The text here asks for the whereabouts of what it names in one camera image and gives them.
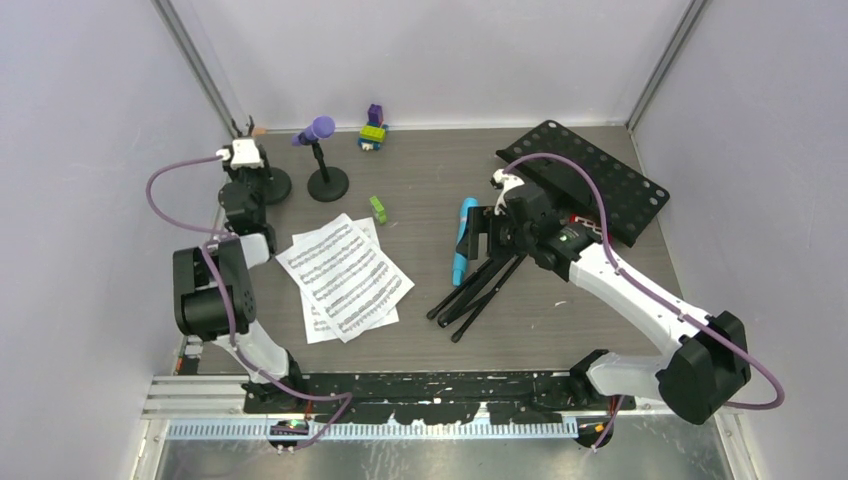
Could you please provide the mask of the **black microphone stand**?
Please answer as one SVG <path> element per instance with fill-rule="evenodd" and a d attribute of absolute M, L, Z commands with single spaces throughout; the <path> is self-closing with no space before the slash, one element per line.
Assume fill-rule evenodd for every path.
<path fill-rule="evenodd" d="M 234 139 L 245 138 L 245 137 L 252 137 L 252 138 L 255 139 L 255 137 L 254 137 L 255 123 L 254 123 L 254 120 L 251 116 L 249 116 L 249 122 L 246 125 L 246 131 L 245 132 L 241 131 L 241 129 L 236 124 L 236 121 L 234 119 L 230 120 L 230 124 L 231 124 L 232 130 L 236 134 L 236 137 Z M 268 155 L 267 155 L 267 160 L 268 160 L 268 164 L 270 166 L 270 168 L 269 168 L 269 170 L 270 170 L 270 180 L 269 180 L 267 189 L 262 193 L 254 190 L 252 188 L 251 189 L 254 190 L 255 192 L 257 192 L 258 194 L 260 194 L 261 197 L 262 197 L 262 200 L 266 204 L 274 205 L 274 204 L 281 203 L 282 201 L 284 201 L 289 196 L 289 194 L 291 193 L 291 190 L 292 190 L 292 183 L 291 183 L 290 176 L 285 171 L 283 171 L 282 169 L 277 168 L 277 167 L 272 167 L 270 165 Z"/>

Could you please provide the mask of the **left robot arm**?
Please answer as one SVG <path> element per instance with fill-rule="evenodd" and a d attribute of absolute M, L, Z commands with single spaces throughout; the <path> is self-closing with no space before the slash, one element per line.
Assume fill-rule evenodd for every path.
<path fill-rule="evenodd" d="M 249 274 L 276 253 L 266 207 L 288 196 L 291 181 L 269 165 L 252 138 L 232 141 L 211 159 L 221 163 L 229 178 L 217 194 L 224 223 L 206 229 L 211 238 L 204 245 L 174 252 L 175 321 L 183 335 L 227 351 L 248 372 L 243 387 L 249 394 L 268 395 L 280 412 L 293 414 L 305 405 L 307 389 L 295 380 L 298 370 L 291 354 L 260 324 Z"/>

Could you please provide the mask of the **sheet music page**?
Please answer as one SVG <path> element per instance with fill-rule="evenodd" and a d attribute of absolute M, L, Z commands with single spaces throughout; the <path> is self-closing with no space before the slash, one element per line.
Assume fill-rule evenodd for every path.
<path fill-rule="evenodd" d="M 414 287 L 376 236 L 344 213 L 299 235 L 276 260 L 305 299 L 305 316 L 344 343 L 388 318 Z"/>
<path fill-rule="evenodd" d="M 366 236 L 368 236 L 377 245 L 380 244 L 376 230 L 375 220 L 373 218 L 362 218 L 355 220 L 354 224 L 360 228 Z M 304 316 L 306 342 L 308 344 L 316 344 L 320 342 L 339 340 L 339 337 L 331 329 L 331 327 L 321 318 L 319 312 L 314 308 L 307 296 L 301 292 L 302 311 Z M 368 330 L 374 330 L 384 326 L 396 324 L 400 321 L 399 314 L 396 308 L 392 309 L 389 314 L 381 320 L 375 322 Z"/>

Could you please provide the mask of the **black music stand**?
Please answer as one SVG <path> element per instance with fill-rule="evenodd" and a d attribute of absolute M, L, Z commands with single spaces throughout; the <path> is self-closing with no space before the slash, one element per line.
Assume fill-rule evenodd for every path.
<path fill-rule="evenodd" d="M 506 211 L 517 209 L 528 217 L 529 251 L 487 257 L 427 313 L 442 328 L 462 322 L 454 342 L 526 258 L 564 272 L 569 256 L 561 234 L 576 233 L 579 247 L 593 239 L 632 247 L 670 199 L 667 189 L 554 120 L 540 123 L 496 154 L 506 162 L 507 173 L 525 181 L 506 194 Z M 603 235 L 571 222 L 572 214 L 592 218 Z"/>

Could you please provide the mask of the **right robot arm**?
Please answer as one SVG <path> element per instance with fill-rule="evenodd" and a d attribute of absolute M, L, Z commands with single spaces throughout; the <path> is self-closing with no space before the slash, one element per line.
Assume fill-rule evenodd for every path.
<path fill-rule="evenodd" d="M 597 349 L 571 369 L 571 397 L 596 410 L 610 396 L 664 402 L 683 420 L 701 425 L 751 379 L 745 328 L 733 314 L 694 307 L 607 253 L 599 234 L 561 222 L 535 184 L 500 181 L 493 206 L 478 214 L 488 253 L 518 254 L 591 293 L 634 325 L 657 348 L 654 356 Z"/>

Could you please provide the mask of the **blue toy microphone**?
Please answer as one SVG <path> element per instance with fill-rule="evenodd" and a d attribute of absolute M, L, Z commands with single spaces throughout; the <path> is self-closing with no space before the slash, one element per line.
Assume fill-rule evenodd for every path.
<path fill-rule="evenodd" d="M 467 223 L 469 211 L 473 207 L 479 205 L 478 200 L 474 197 L 467 197 L 459 209 L 459 225 L 456 239 L 456 248 L 452 263 L 452 285 L 458 287 L 465 279 L 468 268 L 468 258 L 466 253 L 460 252 L 460 247 L 463 245 L 463 240 L 467 233 Z"/>

